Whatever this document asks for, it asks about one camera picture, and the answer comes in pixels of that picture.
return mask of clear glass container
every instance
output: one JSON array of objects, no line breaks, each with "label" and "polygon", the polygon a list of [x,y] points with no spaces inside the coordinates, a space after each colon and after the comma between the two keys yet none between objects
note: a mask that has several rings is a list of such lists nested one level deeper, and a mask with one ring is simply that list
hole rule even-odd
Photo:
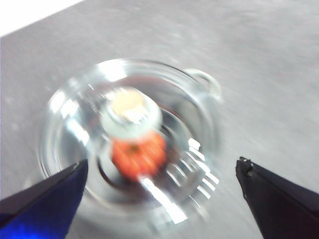
[{"label": "clear glass container", "polygon": [[[105,94],[118,87],[139,90],[162,114],[167,162],[139,183],[125,180],[113,165],[111,138],[100,121]],[[87,158],[79,216],[130,238],[180,229],[209,210],[218,189],[218,99],[218,83],[194,69],[133,59],[97,64],[72,77],[48,103],[38,145],[43,175]]]}]

